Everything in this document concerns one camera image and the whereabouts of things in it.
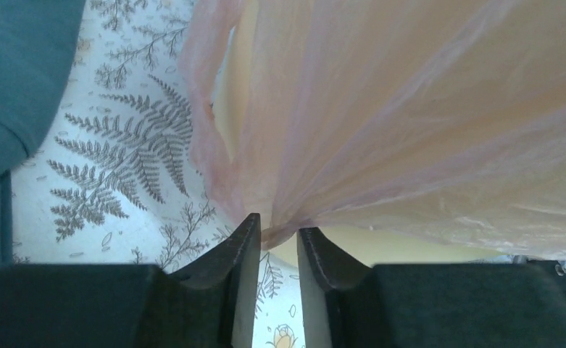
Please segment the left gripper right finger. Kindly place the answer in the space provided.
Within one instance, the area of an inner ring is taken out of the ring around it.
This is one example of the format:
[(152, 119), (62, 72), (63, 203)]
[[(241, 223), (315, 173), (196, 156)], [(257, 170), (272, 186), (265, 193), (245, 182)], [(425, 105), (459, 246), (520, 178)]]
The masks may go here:
[(527, 261), (362, 264), (297, 239), (308, 347), (566, 347), (566, 296)]

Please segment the yellow round trash bin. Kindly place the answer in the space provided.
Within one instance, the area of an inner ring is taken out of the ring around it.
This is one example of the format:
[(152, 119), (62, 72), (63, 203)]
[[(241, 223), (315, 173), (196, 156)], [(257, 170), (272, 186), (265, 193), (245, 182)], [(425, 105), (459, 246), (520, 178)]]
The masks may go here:
[[(255, 23), (237, 25), (218, 77), (214, 98), (216, 126), (228, 154), (239, 145), (241, 113), (249, 96), (250, 65)], [(375, 263), (468, 262), (488, 260), (500, 254), (485, 249), (445, 245), (386, 231), (369, 231), (347, 226), (324, 228), (326, 237), (366, 265)]]

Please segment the pink plastic trash bag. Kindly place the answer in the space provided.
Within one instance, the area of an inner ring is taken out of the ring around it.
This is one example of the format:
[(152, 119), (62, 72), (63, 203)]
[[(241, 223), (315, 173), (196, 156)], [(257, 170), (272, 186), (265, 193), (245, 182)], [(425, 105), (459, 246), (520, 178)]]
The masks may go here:
[(566, 1), (198, 1), (191, 159), (230, 222), (566, 259)]

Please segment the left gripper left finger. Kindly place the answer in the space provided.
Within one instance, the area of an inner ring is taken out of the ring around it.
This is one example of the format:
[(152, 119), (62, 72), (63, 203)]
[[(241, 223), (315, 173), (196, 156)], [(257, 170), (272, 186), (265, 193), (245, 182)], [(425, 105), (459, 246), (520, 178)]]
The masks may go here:
[(0, 267), (0, 347), (250, 347), (260, 216), (174, 273), (150, 264)]

